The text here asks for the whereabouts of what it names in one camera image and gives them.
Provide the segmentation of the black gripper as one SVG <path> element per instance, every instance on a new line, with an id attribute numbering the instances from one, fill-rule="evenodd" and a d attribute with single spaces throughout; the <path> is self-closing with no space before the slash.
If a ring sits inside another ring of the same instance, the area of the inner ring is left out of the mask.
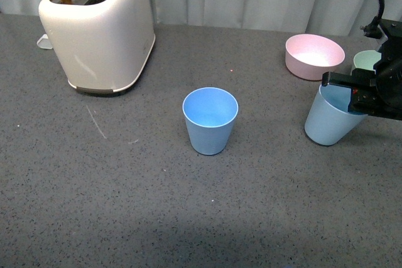
<path id="1" fill-rule="evenodd" d="M 352 88 L 349 112 L 401 120 L 401 23 L 383 19 L 379 29 L 384 41 L 379 47 L 381 59 L 372 71 L 356 68 L 352 75 L 325 72 L 321 85 Z"/>

